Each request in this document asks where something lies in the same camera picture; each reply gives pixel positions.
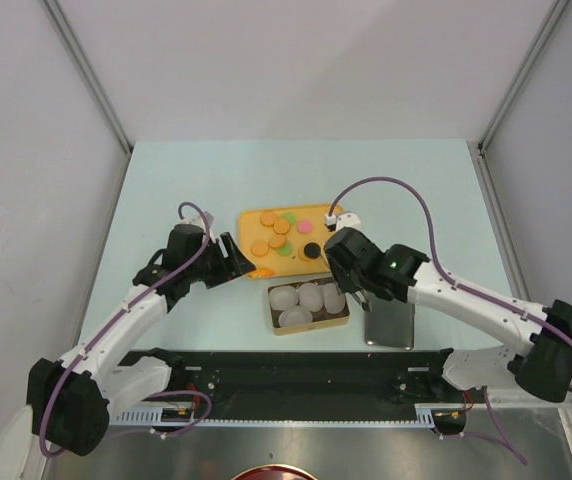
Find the black sandwich cookie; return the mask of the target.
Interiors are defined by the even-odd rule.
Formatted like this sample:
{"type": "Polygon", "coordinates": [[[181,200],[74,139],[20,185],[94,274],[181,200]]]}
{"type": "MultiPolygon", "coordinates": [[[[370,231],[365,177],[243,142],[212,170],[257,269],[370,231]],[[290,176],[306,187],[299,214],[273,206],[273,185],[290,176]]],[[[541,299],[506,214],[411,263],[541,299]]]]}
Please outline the black sandwich cookie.
{"type": "Polygon", "coordinates": [[[317,259],[321,255],[321,248],[317,243],[307,243],[303,248],[303,254],[307,259],[317,259]]]}

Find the pink sandwich cookie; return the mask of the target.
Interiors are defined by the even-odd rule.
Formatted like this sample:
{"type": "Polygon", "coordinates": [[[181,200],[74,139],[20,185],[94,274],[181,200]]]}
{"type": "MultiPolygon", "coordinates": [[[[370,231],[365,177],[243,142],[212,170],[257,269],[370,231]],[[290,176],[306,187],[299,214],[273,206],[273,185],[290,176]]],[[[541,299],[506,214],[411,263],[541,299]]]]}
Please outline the pink sandwich cookie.
{"type": "Polygon", "coordinates": [[[300,234],[310,234],[313,229],[313,223],[308,219],[303,219],[297,222],[296,229],[300,234]]]}

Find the silver tin lid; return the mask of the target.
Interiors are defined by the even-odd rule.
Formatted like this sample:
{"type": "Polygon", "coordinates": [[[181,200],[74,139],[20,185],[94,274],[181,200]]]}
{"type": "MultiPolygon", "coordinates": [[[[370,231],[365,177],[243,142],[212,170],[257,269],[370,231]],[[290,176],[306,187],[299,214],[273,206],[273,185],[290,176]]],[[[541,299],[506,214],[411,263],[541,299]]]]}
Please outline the silver tin lid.
{"type": "Polygon", "coordinates": [[[364,339],[368,345],[412,350],[415,343],[415,306],[399,300],[369,297],[364,314],[364,339]]]}

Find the silver metal tongs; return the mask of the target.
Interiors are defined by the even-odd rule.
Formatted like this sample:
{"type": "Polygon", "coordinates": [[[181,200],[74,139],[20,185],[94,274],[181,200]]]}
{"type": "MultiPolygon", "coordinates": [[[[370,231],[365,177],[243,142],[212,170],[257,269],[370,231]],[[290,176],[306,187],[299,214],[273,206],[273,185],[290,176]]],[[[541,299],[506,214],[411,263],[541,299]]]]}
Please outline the silver metal tongs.
{"type": "MultiPolygon", "coordinates": [[[[324,252],[320,253],[320,260],[327,267],[327,269],[330,272],[330,275],[334,279],[334,274],[333,274],[331,265],[330,265],[329,260],[328,260],[326,254],[324,252]]],[[[335,279],[334,279],[334,282],[335,282],[336,286],[339,286],[339,283],[335,279]]],[[[347,295],[350,295],[355,300],[355,302],[361,307],[361,309],[364,312],[371,312],[372,311],[372,306],[371,306],[370,300],[368,298],[367,293],[364,290],[358,290],[356,292],[347,292],[347,295]]]]}

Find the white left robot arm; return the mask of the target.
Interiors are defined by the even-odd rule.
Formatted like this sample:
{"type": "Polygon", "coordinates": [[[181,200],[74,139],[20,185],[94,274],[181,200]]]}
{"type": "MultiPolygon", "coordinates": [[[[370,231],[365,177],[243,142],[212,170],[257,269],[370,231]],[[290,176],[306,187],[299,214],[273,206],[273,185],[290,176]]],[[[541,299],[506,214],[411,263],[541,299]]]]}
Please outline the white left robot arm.
{"type": "Polygon", "coordinates": [[[137,272],[120,305],[89,337],[56,360],[39,359],[28,374],[26,402],[41,453],[92,452],[110,421],[160,394],[173,400],[187,387],[178,361],[144,356],[120,369],[138,339],[162,320],[193,284],[214,288],[255,271],[227,232],[214,237],[199,224],[180,223],[164,248],[137,272]]]}

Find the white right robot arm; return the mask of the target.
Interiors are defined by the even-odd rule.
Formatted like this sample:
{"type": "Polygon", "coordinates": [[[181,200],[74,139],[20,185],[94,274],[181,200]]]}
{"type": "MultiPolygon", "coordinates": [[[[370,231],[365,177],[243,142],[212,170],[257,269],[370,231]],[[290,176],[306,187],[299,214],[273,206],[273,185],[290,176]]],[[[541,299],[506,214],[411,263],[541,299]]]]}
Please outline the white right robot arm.
{"type": "Polygon", "coordinates": [[[395,244],[380,250],[346,227],[324,245],[335,284],[356,298],[398,300],[444,313],[499,341],[496,348],[451,351],[427,376],[429,393],[450,401],[462,390],[518,386],[561,403],[572,380],[572,307],[501,296],[448,275],[428,255],[395,244]]]}

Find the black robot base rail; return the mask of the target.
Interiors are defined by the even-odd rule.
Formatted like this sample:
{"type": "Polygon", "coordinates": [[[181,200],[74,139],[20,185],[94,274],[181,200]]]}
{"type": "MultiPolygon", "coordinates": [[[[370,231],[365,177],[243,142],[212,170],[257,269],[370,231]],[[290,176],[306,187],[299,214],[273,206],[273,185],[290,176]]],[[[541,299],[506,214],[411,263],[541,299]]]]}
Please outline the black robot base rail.
{"type": "Polygon", "coordinates": [[[149,355],[169,362],[170,389],[194,386],[217,418],[376,419],[410,404],[483,403],[442,379],[437,352],[181,352],[149,355]]]}

